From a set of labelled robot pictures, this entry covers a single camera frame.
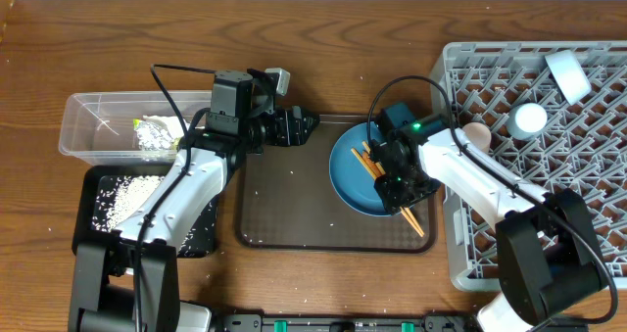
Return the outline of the dark blue plate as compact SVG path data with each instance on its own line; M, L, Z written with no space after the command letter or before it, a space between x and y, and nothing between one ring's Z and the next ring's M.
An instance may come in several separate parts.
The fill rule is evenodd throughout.
M362 122L342 134L332 148L329 158L329 176L337 195L353 210L372 216L391 216L374 189L374 182L351 149L364 151L362 141L368 146L371 139L388 141L375 122Z

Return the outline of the wooden chopstick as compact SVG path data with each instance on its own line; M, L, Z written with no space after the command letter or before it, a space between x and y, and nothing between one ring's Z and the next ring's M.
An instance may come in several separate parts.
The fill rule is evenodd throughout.
M373 173L371 172L371 170L368 168L367 164L364 162L364 160L362 159L362 153L358 152L355 148L351 149L352 154L356 157L356 159L358 160L358 162L362 165L362 167L366 170L366 172L370 175L370 177L373 180L376 180L378 178L374 178Z
M383 169L382 165L380 163L374 163L371 160L370 148L368 144L365 141L362 141L362 145L364 148L364 151L362 152L362 159L364 160L368 168L373 173L374 178L378 178L384 175L385 170ZM415 218L415 216L413 215L413 213L410 211L409 208L401 208L401 214L420 237L423 237L425 235L424 230L422 229L421 225L418 223L417 219Z

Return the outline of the pink cup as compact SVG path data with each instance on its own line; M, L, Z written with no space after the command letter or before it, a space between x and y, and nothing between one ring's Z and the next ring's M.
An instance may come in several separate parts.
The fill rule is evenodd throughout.
M470 122L462 130L466 137L482 152L488 154L492 141L490 129L483 123Z

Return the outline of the light blue cup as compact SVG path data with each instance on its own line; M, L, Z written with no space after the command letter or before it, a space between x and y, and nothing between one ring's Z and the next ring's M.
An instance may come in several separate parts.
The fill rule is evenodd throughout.
M517 140L529 140L538 136L548 122L546 110L539 104L526 103L508 113L506 130Z

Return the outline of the yellow snack wrapper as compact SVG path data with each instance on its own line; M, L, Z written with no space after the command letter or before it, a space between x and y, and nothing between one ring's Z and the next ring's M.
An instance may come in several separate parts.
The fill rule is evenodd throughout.
M133 121L133 130L142 151L175 150L184 135L177 117L144 116Z

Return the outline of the pile of white rice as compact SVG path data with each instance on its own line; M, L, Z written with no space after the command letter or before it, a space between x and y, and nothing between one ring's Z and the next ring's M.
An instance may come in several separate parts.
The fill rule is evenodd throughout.
M91 228L110 232L129 218L163 181L157 175L107 175L98 184ZM183 240L180 258L202 258L215 249L218 199L211 200Z

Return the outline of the light blue rice bowl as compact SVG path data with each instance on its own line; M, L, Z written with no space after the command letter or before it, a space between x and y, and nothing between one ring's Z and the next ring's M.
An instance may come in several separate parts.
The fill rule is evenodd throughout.
M591 83L572 51L563 50L547 55L545 61L569 105L578 103L592 91Z

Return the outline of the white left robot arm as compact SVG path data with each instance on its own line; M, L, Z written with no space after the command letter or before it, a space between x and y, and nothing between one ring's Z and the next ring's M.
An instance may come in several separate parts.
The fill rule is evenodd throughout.
M95 231L86 218L94 203L82 198L72 239L69 330L210 330L211 310L179 297L180 246L248 155L265 145L301 146L319 123L300 107L276 106L289 86L284 69L213 75L209 106L192 120L178 119L183 136L173 164L128 219L109 232Z

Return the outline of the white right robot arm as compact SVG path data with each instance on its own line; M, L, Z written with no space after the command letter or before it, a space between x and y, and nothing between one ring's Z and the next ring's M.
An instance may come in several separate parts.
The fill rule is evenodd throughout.
M581 196L552 194L477 149L435 115L416 119L404 103L381 111L370 155L384 173L374 185L388 213L446 185L495 233L500 294L476 315L484 331L537 331L609 284Z

